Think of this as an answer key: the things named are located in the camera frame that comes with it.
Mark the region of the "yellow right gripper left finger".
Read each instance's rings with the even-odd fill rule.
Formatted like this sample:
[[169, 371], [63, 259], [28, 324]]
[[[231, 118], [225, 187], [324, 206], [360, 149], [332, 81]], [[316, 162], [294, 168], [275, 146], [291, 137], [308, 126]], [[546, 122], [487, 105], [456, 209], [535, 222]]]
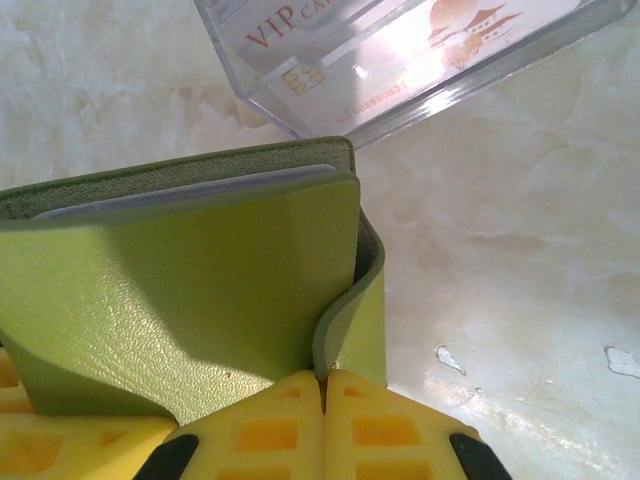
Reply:
[[185, 424], [157, 446], [139, 479], [321, 479], [320, 387], [308, 370]]

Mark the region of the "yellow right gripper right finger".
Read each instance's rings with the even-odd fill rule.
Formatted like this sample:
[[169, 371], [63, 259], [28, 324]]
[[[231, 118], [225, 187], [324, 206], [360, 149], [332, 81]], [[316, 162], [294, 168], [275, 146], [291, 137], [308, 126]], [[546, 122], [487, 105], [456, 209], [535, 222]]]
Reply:
[[326, 479], [509, 479], [478, 431], [351, 372], [328, 376]]

